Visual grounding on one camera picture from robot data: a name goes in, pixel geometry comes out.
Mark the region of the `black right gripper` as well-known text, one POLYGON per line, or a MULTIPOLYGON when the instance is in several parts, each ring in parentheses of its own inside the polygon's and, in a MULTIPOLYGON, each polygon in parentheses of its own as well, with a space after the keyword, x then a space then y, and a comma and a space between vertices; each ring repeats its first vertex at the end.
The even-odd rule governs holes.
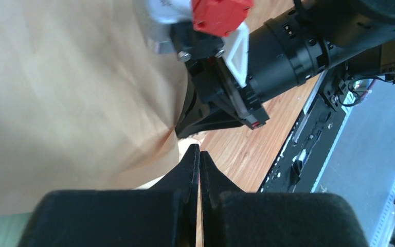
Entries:
POLYGON ((249 28, 245 22, 227 37, 194 30, 191 21, 170 28, 173 47, 185 55, 188 84, 175 127, 178 138, 199 132, 263 126, 269 116, 247 82, 249 28))

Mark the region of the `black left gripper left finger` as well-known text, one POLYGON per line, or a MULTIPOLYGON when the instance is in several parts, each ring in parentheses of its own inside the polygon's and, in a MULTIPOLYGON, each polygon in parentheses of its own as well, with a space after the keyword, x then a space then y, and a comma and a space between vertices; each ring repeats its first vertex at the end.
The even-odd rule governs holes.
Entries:
POLYGON ((199 162, 193 144, 149 189, 49 192, 19 246, 195 246, 199 162))

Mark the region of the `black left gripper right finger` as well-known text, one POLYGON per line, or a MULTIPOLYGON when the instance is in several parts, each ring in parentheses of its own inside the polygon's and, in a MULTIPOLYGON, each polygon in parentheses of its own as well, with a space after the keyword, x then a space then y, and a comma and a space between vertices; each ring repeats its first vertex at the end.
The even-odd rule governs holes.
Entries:
POLYGON ((332 193, 245 192, 200 157, 204 246, 368 246, 350 204, 332 193))

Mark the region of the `green and tan wrapping paper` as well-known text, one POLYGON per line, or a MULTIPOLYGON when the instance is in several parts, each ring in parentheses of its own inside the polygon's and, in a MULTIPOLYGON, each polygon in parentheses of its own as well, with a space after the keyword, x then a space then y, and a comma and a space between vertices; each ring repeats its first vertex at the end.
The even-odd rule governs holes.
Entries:
POLYGON ((187 73, 132 1, 0 1, 0 246, 58 189, 134 189, 179 161, 187 73))

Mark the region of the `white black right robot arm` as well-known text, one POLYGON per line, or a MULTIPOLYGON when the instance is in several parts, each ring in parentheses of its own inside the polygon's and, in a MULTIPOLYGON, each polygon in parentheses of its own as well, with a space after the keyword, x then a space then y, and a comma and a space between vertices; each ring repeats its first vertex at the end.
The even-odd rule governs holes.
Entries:
POLYGON ((263 126, 263 104, 337 68, 341 79, 395 82, 395 1, 295 1, 254 30, 245 79, 220 58, 186 62, 188 88, 175 132, 263 126))

